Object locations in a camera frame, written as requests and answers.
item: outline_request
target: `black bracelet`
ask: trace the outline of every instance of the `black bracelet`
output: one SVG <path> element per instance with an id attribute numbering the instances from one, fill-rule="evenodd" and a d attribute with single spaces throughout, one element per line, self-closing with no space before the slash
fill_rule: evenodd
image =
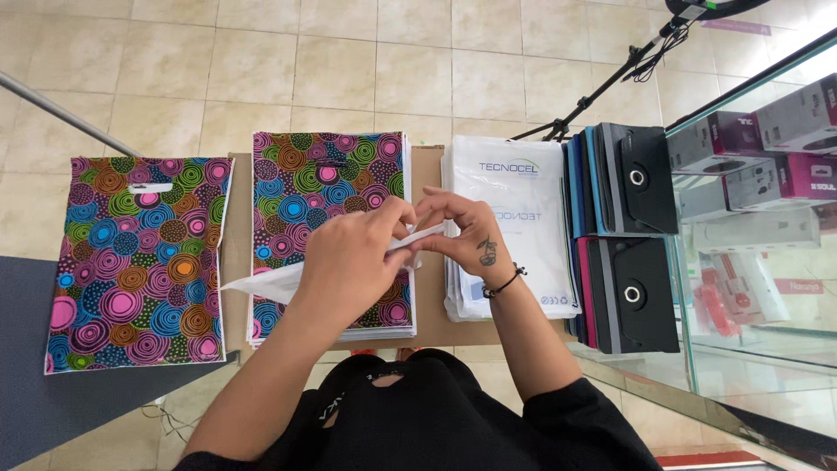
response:
<path id="1" fill-rule="evenodd" d="M 524 272 L 524 270 L 526 270 L 526 267 L 518 267 L 517 263 L 515 263 L 515 262 L 512 262 L 512 263 L 515 266 L 515 276 L 511 277 L 511 280 L 509 280 L 508 283 L 506 283 L 505 285 L 503 285 L 501 287 L 498 287 L 497 289 L 488 289 L 487 287 L 485 287 L 485 282 L 483 282 L 482 283 L 482 297 L 483 298 L 488 298 L 488 299 L 493 298 L 499 292 L 503 291 L 503 289 L 505 289 L 507 286 L 511 285 L 511 282 L 515 281 L 515 278 L 519 277 L 520 275 L 527 275 L 528 274 L 528 273 Z"/>

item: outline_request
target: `pink product box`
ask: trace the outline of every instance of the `pink product box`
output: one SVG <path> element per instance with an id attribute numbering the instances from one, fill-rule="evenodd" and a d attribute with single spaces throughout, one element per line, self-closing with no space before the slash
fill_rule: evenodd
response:
<path id="1" fill-rule="evenodd" d="M 837 73 L 783 96 L 754 114 L 767 150 L 837 153 Z"/>
<path id="2" fill-rule="evenodd" d="M 672 173 L 724 175 L 768 161 L 752 113 L 715 111 L 668 137 Z"/>
<path id="3" fill-rule="evenodd" d="M 782 211 L 837 200 L 837 159 L 791 153 L 725 175 L 733 211 Z"/>

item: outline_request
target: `pink label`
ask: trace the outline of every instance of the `pink label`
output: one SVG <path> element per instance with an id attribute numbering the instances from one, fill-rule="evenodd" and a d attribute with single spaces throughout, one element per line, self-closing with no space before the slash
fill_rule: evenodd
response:
<path id="1" fill-rule="evenodd" d="M 823 294 L 825 288 L 820 280 L 800 278 L 776 278 L 773 280 L 779 294 Z"/>
<path id="2" fill-rule="evenodd" d="M 707 21 L 701 21 L 701 26 L 704 28 L 737 31 L 738 33 L 761 34 L 762 36 L 772 36 L 770 27 L 766 24 L 748 23 L 746 21 L 736 21 L 734 19 L 710 19 Z"/>

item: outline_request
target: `right hand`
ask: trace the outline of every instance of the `right hand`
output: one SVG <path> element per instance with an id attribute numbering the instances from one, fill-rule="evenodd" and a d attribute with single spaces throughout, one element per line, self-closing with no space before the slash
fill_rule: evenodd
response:
<path id="1" fill-rule="evenodd" d="M 444 254 L 469 274 L 481 277 L 489 289 L 511 280 L 515 267 L 491 207 L 441 188 L 425 186 L 424 193 L 428 196 L 416 206 L 416 215 L 428 216 L 418 229 L 450 219 L 461 233 L 456 237 L 429 235 L 410 244 L 410 251 Z"/>

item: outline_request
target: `metal pole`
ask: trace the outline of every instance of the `metal pole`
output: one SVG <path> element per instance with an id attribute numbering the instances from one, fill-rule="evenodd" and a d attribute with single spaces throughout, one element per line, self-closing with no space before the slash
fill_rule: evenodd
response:
<path id="1" fill-rule="evenodd" d="M 26 85 L 6 75 L 1 70 L 0 85 L 11 91 L 13 94 L 20 96 L 21 98 L 23 98 L 26 101 L 29 101 L 38 108 L 46 111 L 47 113 L 53 116 L 56 116 L 61 121 L 66 122 L 72 127 L 78 129 L 79 131 L 82 131 L 83 133 L 90 135 L 94 139 L 104 142 L 105 144 L 111 146 L 119 152 L 132 157 L 144 157 L 141 153 L 135 151 L 132 148 L 129 148 L 121 141 L 114 139 L 107 132 L 102 131 L 98 127 L 93 126 L 87 121 L 65 110 L 64 108 L 59 106 L 58 103 L 50 100 L 46 96 L 41 95 L 37 91 L 32 90 Z"/>

